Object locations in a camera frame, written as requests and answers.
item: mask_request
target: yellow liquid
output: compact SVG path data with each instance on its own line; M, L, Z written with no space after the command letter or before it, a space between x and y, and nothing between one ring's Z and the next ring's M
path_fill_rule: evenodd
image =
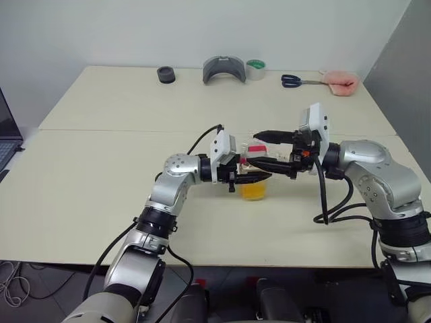
M265 197L267 190L267 181L262 180L253 184L240 185L240 193L243 199L256 201Z

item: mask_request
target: gray curved object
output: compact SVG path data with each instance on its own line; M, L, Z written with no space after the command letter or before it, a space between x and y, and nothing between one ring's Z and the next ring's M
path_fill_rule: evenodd
M229 73L245 83L244 62L233 56L214 56L203 64L203 82L208 83L215 74Z

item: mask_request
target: laptop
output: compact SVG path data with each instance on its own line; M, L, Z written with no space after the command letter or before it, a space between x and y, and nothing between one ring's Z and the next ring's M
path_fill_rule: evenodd
M21 144L20 130L0 89L0 172L15 155L15 152L22 150Z

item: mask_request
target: scissors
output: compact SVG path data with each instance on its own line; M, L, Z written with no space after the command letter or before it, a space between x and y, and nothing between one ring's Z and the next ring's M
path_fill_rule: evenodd
M283 74L281 76L281 84L283 87L298 87L302 84L324 84L320 81L303 81L301 78L297 77L296 75L290 75L290 74Z

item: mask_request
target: laptop keyboard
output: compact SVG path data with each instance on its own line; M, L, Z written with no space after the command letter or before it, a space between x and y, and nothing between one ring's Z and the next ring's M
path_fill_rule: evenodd
M15 147L15 143L0 142L0 163L6 158L6 156L14 147Z

